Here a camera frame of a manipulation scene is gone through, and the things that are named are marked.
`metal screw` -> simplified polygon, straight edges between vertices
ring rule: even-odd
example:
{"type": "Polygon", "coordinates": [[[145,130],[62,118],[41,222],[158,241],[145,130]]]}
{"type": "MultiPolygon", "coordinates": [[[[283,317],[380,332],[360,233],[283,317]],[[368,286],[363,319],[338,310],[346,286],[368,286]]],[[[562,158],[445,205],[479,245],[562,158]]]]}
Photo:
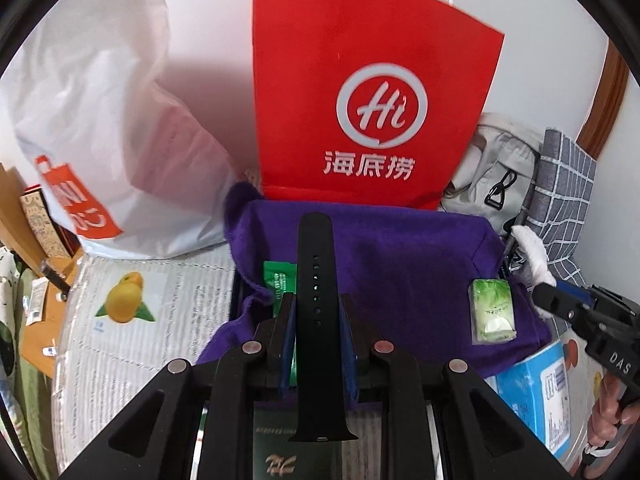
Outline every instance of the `metal screw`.
{"type": "Polygon", "coordinates": [[[462,359],[452,359],[449,361],[449,368],[457,374],[463,374],[469,370],[469,366],[462,359]]]}
{"type": "Polygon", "coordinates": [[[174,359],[168,364],[166,369],[172,374],[181,374],[187,369],[187,361],[184,359],[174,359]]]}
{"type": "Polygon", "coordinates": [[[262,350],[262,345],[257,341],[247,341],[242,345],[242,351],[245,354],[257,354],[262,350]]]}
{"type": "Polygon", "coordinates": [[[380,340],[373,345],[373,348],[381,354],[391,354],[394,351],[394,344],[391,341],[380,340]]]}

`hi logo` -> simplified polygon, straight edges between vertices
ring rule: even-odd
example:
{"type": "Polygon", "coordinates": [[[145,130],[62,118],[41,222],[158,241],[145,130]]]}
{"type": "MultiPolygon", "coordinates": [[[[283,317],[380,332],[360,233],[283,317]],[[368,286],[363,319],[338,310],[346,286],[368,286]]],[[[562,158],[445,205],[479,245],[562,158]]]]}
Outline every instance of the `hi logo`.
{"type": "Polygon", "coordinates": [[[335,111],[347,136],[366,148],[410,140],[427,117],[427,92],[402,66],[376,63],[357,70],[338,93],[335,111]]]}

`bubble wrap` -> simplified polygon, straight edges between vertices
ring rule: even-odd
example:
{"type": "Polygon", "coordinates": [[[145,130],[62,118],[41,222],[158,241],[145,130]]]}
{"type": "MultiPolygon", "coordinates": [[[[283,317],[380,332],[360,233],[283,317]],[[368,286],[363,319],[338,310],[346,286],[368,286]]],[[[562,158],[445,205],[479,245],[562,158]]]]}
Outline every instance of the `bubble wrap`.
{"type": "Polygon", "coordinates": [[[69,296],[52,389],[54,446],[64,471],[169,361],[195,364],[228,320],[235,265],[227,244],[171,260],[109,260],[85,255],[69,296]],[[154,322],[95,317],[129,272],[144,279],[154,322]]]}

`yellow fruit illustration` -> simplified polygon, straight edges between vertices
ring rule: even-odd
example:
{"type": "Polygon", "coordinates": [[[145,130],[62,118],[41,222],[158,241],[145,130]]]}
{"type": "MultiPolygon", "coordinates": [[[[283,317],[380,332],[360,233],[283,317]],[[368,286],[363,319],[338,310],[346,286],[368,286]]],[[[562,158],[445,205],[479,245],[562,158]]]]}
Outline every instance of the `yellow fruit illustration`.
{"type": "Polygon", "coordinates": [[[114,286],[96,317],[109,316],[116,323],[128,323],[133,318],[155,321],[142,301],[144,279],[139,272],[125,274],[114,286]]]}
{"type": "Polygon", "coordinates": [[[139,272],[129,272],[122,277],[119,283],[135,283],[137,286],[142,288],[145,280],[142,279],[142,274],[139,272]]]}

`green book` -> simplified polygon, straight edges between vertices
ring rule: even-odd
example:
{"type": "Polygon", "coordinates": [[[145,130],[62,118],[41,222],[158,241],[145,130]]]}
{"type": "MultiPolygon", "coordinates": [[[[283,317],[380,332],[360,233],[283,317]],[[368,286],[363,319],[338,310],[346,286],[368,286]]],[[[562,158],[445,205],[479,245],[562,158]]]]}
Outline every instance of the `green book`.
{"type": "MultiPolygon", "coordinates": [[[[290,264],[289,262],[264,262],[262,267],[264,284],[276,297],[273,303],[273,317],[276,317],[280,313],[280,305],[282,304],[284,293],[296,293],[297,272],[298,266],[296,264],[290,264]]],[[[296,386],[298,384],[297,369],[296,344],[294,343],[289,386],[296,386]]]]}
{"type": "Polygon", "coordinates": [[[298,413],[254,410],[254,480],[341,480],[340,442],[289,442],[298,413]]]}

